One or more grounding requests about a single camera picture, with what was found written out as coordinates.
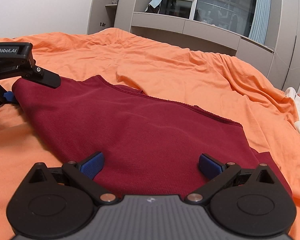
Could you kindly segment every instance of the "maroon fabric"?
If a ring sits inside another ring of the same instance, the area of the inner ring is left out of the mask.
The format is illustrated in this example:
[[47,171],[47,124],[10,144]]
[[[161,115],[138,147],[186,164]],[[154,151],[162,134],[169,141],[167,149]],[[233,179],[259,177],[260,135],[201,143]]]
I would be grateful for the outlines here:
[[62,78],[50,89],[24,79],[13,92],[31,124],[63,162],[95,151],[105,156],[94,181],[116,194],[180,194],[202,186],[201,153],[243,168],[268,163],[291,190],[269,153],[249,147],[242,126],[197,106],[144,95],[101,76]]

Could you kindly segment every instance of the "white logo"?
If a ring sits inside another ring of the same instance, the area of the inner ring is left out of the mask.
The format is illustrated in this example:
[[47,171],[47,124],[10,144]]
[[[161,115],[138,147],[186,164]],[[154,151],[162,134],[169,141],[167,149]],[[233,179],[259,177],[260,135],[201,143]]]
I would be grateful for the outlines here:
[[147,198],[147,201],[150,202],[150,203],[152,203],[152,202],[156,201],[156,199],[153,198],[153,197],[150,197],[150,198]]

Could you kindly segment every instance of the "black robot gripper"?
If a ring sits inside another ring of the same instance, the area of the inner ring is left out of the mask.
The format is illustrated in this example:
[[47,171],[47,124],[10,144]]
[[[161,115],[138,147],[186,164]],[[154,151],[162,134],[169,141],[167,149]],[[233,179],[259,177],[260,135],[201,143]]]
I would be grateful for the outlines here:
[[92,180],[103,162],[96,152],[61,168],[36,163],[7,206],[14,239],[291,239],[296,207],[266,164],[242,169],[202,154],[210,181],[182,200],[120,199]]

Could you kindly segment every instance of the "orange bed sheet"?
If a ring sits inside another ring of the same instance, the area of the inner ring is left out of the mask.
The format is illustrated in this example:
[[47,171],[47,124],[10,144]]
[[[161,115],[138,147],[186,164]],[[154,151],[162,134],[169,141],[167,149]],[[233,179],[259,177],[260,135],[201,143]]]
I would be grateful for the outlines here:
[[[291,98],[254,67],[227,55],[181,49],[110,28],[93,35],[45,33],[0,41],[31,42],[37,65],[75,80],[100,74],[112,84],[184,102],[243,125],[250,146],[269,151],[293,191],[300,240],[300,135]],[[0,83],[11,89],[17,78]],[[35,162],[61,163],[40,140],[19,106],[0,106],[0,240],[13,236],[6,205]]]

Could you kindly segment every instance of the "open cabinet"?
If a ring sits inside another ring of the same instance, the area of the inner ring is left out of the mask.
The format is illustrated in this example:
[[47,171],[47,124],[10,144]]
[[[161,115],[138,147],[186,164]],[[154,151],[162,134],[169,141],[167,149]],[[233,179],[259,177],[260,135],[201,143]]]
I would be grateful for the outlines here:
[[87,34],[113,27],[116,10],[112,0],[92,0]]

